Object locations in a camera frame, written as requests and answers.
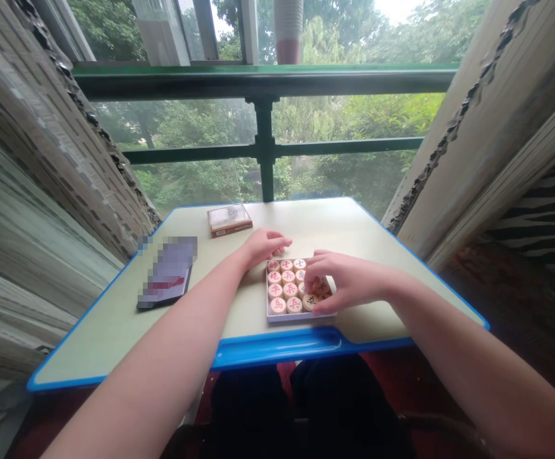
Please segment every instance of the tree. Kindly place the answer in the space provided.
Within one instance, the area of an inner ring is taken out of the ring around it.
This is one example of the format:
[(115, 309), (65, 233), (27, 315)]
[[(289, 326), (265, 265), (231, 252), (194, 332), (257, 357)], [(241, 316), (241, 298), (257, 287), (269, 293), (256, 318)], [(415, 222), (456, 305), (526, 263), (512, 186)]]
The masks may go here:
[[(91, 46), (100, 50), (100, 59), (131, 60), (145, 55), (130, 1), (71, 0), (82, 29), (92, 38)], [(233, 27), (219, 38), (220, 58), (241, 59), (238, 2), (212, 1), (220, 17)], [(375, 11), (372, 0), (308, 0), (301, 63), (458, 62), (488, 2), (431, 0), (416, 8), (406, 24), (391, 26)], [(105, 13), (111, 9), (117, 14), (103, 27)], [(192, 9), (182, 12), (188, 46), (202, 50), (193, 13)], [(114, 31), (110, 21), (123, 21), (124, 30)], [(261, 62), (273, 64), (271, 0), (259, 0), (258, 24)], [(442, 98), (443, 94), (282, 98), (274, 104), (273, 135), (278, 143), (421, 136)], [(242, 100), (103, 103), (97, 110), (103, 126), (123, 150), (151, 149), (154, 144), (186, 148), (251, 143), (256, 133), (254, 111)], [(347, 195), (381, 218), (414, 156), (414, 151), (398, 151), (281, 157), (273, 169), (275, 198)], [(181, 205), (261, 199), (259, 167), (251, 158), (147, 164), (134, 170), (162, 213)]]
[[(212, 0), (218, 17), (225, 20), (239, 37), (238, 0)], [(322, 18), (324, 24), (336, 24), (340, 44), (348, 50), (351, 46), (368, 39), (388, 26), (387, 19), (374, 8), (373, 0), (305, 0), (303, 20)], [(258, 48), (261, 64), (274, 64), (275, 24), (273, 0), (257, 2)]]
[(98, 61), (147, 61), (132, 0), (69, 0)]
[(105, 102), (95, 104), (99, 120), (116, 143), (139, 143), (145, 140), (154, 148), (153, 137), (164, 118), (168, 102)]
[(452, 64), (464, 56), (490, 0), (431, 0), (415, 8), (406, 24), (369, 42), (378, 64)]

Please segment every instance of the green window frame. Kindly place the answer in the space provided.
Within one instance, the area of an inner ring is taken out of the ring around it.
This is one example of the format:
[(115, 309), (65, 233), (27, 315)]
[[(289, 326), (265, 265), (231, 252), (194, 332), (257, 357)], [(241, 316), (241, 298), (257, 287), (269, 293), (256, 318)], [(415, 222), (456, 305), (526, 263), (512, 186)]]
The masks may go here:
[(263, 201), (274, 200), (273, 165), (278, 157), (415, 150), (423, 137), (343, 142), (275, 142), (273, 104), (281, 97), (354, 96), (446, 92), (458, 66), (78, 66), (75, 77), (92, 101), (245, 98), (254, 105), (257, 134), (248, 145), (124, 152), (131, 164), (175, 163), (251, 157), (260, 166)]

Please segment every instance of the white box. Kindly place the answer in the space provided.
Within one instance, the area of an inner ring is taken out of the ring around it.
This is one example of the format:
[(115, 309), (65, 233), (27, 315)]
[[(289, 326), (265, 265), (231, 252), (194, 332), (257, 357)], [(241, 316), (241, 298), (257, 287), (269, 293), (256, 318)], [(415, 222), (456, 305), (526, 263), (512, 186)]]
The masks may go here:
[[(299, 259), (300, 257), (297, 258), (284, 258), (284, 259), (291, 259), (291, 260), (295, 260), (295, 259)], [(319, 319), (320, 317), (333, 317), (336, 316), (337, 313), (334, 312), (332, 314), (314, 314), (313, 312), (307, 312), (303, 309), (304, 312), (299, 312), (297, 314), (290, 314), (289, 312), (286, 312), (285, 314), (274, 314), (273, 311), (271, 310), (271, 302), (269, 300), (269, 280), (268, 280), (268, 275), (269, 275), (269, 267), (268, 267), (268, 263), (269, 261), (278, 261), (278, 262), (282, 262), (284, 259), (273, 259), (273, 260), (266, 260), (265, 264), (264, 264), (264, 281), (266, 282), (266, 320), (270, 323), (276, 323), (276, 322), (291, 322), (291, 321), (297, 321), (297, 320), (309, 320), (309, 319)], [(335, 283), (333, 282), (333, 278), (330, 276), (326, 277), (326, 280), (328, 281), (328, 286), (330, 287), (330, 293), (332, 295), (335, 294), (336, 292), (336, 287), (335, 287)]]

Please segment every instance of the small cardboard box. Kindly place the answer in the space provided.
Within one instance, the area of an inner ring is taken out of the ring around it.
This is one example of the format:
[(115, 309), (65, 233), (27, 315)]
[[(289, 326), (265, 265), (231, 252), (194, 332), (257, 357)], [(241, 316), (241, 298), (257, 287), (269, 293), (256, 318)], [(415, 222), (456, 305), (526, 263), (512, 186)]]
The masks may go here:
[(243, 204), (208, 210), (207, 220), (212, 238), (226, 236), (252, 228), (252, 219)]
[[(306, 258), (301, 258), (301, 257), (284, 258), (284, 259), (289, 259), (289, 260), (303, 259), (303, 260), (307, 261)], [(291, 321), (297, 321), (297, 320), (319, 319), (320, 317), (336, 316), (337, 315), (336, 312), (333, 313), (333, 314), (315, 315), (313, 312), (308, 312), (304, 308), (303, 308), (302, 312), (297, 312), (295, 314), (291, 314), (288, 311), (286, 311), (285, 314), (275, 314), (271, 310), (271, 300), (270, 300), (270, 297), (269, 297), (269, 286), (271, 284), (269, 284), (269, 278), (268, 278), (268, 276), (270, 274), (269, 262), (277, 261), (278, 263), (281, 263), (284, 259), (266, 260), (266, 262), (264, 264), (264, 281), (266, 282), (266, 320), (270, 323), (276, 323), (276, 322), (291, 322)], [(333, 282), (331, 277), (326, 277), (326, 280), (327, 280), (327, 283), (328, 283), (329, 293), (331, 295), (333, 295), (336, 291), (335, 283)]]

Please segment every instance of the glass pane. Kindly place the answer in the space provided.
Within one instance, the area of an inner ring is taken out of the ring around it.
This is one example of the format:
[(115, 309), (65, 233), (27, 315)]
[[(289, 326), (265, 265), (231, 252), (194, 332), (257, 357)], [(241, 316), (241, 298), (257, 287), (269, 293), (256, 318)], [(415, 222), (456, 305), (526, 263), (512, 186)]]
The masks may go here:
[(213, 28), (221, 61), (241, 61), (241, 42), (237, 19), (238, 1), (212, 0)]
[[(238, 30), (233, 0), (212, 0)], [(305, 0), (301, 64), (459, 63), (490, 0)], [(261, 64), (275, 54), (273, 0), (258, 0)]]
[(279, 158), (275, 199), (351, 196), (381, 220), (414, 157), (414, 150), (403, 150)]
[(186, 44), (192, 61), (204, 61), (203, 42), (199, 32), (199, 23), (192, 0), (177, 0), (182, 14), (182, 25), (186, 35)]
[(252, 158), (144, 164), (133, 170), (163, 218), (176, 207), (262, 200), (260, 169)]
[(281, 98), (274, 104), (278, 143), (424, 136), (445, 94)]
[(124, 151), (253, 143), (254, 107), (243, 99), (95, 103), (101, 127)]
[(97, 61), (147, 61), (132, 0), (68, 0)]

